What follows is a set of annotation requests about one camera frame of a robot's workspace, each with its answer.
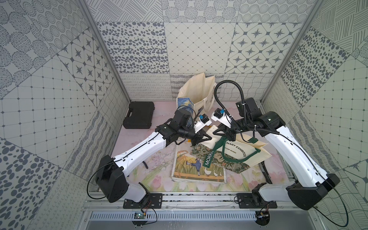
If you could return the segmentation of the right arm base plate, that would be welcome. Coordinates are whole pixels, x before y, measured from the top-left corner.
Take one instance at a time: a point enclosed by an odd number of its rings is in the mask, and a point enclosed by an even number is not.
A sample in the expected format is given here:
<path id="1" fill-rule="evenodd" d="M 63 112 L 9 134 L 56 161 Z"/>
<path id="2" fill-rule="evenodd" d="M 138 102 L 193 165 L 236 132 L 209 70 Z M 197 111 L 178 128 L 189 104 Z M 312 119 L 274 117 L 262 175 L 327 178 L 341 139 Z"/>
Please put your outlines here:
<path id="1" fill-rule="evenodd" d="M 239 205 L 240 209 L 276 209 L 278 207 L 275 201 L 265 201 L 253 193 L 237 193 L 234 202 Z"/>

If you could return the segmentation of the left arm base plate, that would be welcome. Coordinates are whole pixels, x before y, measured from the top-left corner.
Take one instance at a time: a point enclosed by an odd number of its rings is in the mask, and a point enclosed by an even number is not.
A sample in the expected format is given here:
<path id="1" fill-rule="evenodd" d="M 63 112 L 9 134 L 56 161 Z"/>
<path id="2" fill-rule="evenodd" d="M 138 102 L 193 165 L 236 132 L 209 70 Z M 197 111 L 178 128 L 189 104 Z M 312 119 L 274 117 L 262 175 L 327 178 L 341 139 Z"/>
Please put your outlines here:
<path id="1" fill-rule="evenodd" d="M 160 209 L 162 207 L 162 202 L 162 193 L 149 193 L 138 203 L 125 199 L 123 209 Z"/>

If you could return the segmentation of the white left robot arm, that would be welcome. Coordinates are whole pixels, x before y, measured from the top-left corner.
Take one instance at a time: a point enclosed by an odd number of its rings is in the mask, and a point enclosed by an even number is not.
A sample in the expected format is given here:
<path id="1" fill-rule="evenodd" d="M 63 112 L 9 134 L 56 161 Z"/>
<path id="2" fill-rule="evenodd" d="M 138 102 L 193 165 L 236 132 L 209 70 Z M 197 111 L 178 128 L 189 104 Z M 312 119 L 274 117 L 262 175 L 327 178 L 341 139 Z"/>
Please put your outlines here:
<path id="1" fill-rule="evenodd" d="M 198 121 L 184 106 L 179 107 L 174 117 L 157 126 L 145 140 L 116 157 L 104 156 L 97 171 L 92 175 L 98 187 L 108 202 L 114 203 L 120 199 L 130 200 L 141 206 L 150 203 L 151 194 L 141 183 L 130 184 L 127 177 L 147 158 L 166 148 L 172 143 L 180 145 L 182 141 L 190 140 L 192 144 L 211 140 L 203 130 L 209 126 L 211 119 L 203 114 Z"/>

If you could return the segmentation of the green-handled floral canvas bag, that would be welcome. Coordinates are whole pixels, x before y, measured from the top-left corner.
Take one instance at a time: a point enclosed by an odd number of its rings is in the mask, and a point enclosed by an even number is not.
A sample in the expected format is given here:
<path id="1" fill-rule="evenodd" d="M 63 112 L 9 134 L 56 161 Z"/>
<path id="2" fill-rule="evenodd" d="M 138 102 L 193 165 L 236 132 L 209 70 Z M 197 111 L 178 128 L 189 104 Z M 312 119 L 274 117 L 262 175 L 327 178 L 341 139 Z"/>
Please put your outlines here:
<path id="1" fill-rule="evenodd" d="M 191 151 L 191 155 L 203 161 L 204 167 L 218 166 L 240 174 L 271 157 L 264 149 L 267 144 L 257 138 L 237 134 L 236 140 L 230 141 L 226 137 L 214 135 L 217 129 L 211 126 L 206 134 L 212 139 L 197 144 Z"/>

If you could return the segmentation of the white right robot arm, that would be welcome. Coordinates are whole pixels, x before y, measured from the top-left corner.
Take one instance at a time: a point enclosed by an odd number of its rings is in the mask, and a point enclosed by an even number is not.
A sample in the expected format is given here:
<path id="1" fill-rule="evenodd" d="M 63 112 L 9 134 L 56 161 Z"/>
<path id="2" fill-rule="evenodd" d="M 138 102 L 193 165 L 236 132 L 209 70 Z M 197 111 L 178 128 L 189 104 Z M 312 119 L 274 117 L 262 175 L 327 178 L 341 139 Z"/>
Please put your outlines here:
<path id="1" fill-rule="evenodd" d="M 335 190 L 340 183 L 338 176 L 327 173 L 305 152 L 277 113 L 262 114 L 253 98 L 239 101 L 236 105 L 241 116 L 239 120 L 234 120 L 224 106 L 212 114 L 211 118 L 221 123 L 214 135 L 235 140 L 237 134 L 258 132 L 274 146 L 296 175 L 296 181 L 291 184 L 262 183 L 256 186 L 252 190 L 255 206 L 264 209 L 270 202 L 284 201 L 309 210 Z"/>

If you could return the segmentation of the yellow-handled cartoon canvas bag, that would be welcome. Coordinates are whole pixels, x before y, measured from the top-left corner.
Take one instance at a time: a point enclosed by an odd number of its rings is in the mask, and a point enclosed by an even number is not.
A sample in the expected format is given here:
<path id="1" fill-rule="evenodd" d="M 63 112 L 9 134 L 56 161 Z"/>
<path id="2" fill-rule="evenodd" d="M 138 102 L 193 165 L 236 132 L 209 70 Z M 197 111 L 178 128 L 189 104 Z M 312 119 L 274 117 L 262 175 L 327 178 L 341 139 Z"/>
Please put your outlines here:
<path id="1" fill-rule="evenodd" d="M 204 145 L 198 144 L 193 147 L 188 141 L 178 145 L 174 157 L 172 180 L 225 184 L 227 180 L 224 168 L 213 164 L 209 168 L 204 166 L 208 151 L 209 149 Z"/>

